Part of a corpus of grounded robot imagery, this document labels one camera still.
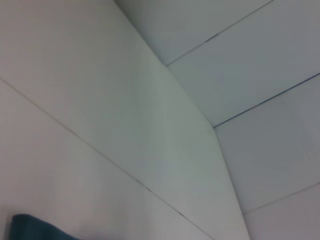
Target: teal fabric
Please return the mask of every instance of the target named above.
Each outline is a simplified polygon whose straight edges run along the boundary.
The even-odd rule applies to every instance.
[[[28,214],[14,215],[9,240],[79,240]]]

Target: white ceiling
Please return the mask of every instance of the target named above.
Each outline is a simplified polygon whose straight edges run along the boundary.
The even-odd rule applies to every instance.
[[[204,11],[197,8],[199,11],[193,11],[190,17],[188,6],[193,6],[192,2],[195,1],[167,0],[160,4],[159,0],[147,0],[147,7],[142,7],[146,4],[142,0],[125,2],[132,10],[131,21],[164,63],[268,1],[246,0],[239,4],[236,0],[215,3],[204,0],[197,5],[203,6]],[[318,0],[274,0],[168,68],[216,126],[320,71],[319,8]],[[222,10],[224,14],[210,14]],[[177,28],[173,23],[179,23],[184,33],[171,29],[170,35],[161,35],[166,28]],[[154,26],[157,28],[153,32],[148,31]]]
[[[115,0],[168,65],[270,0]]]

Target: white surface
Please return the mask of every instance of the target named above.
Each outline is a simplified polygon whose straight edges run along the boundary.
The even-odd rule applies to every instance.
[[[28,213],[80,239],[210,240],[0,80],[0,239]]]
[[[319,103],[317,76],[215,128],[244,213],[320,182]]]
[[[270,0],[116,0],[167,65]]]
[[[216,126],[320,72],[319,9],[275,0],[168,67]]]
[[[5,81],[215,240],[248,239],[214,130],[113,2],[0,1],[0,34],[23,50]]]
[[[320,185],[244,215],[251,240],[316,240]]]

